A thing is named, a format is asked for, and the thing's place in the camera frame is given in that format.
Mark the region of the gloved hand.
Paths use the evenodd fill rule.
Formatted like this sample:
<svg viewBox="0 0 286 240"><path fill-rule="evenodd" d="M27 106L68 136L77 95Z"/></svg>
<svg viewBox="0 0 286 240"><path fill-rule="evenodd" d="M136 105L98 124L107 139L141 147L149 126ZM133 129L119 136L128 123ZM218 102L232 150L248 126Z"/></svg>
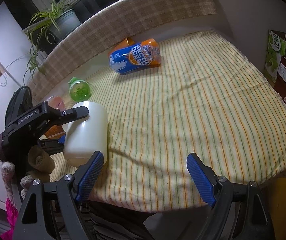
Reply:
<svg viewBox="0 0 286 240"><path fill-rule="evenodd" d="M43 183L50 182L50 174L55 169L54 160L39 146L33 146L30 149L27 155L27 162L30 167L27 169L27 172L24 172L23 178L19 180L23 188L21 191L22 198L25 198L29 187L35 179L39 179ZM6 161L1 163L0 170L7 198L14 205L12 182L16 171L15 165Z"/></svg>

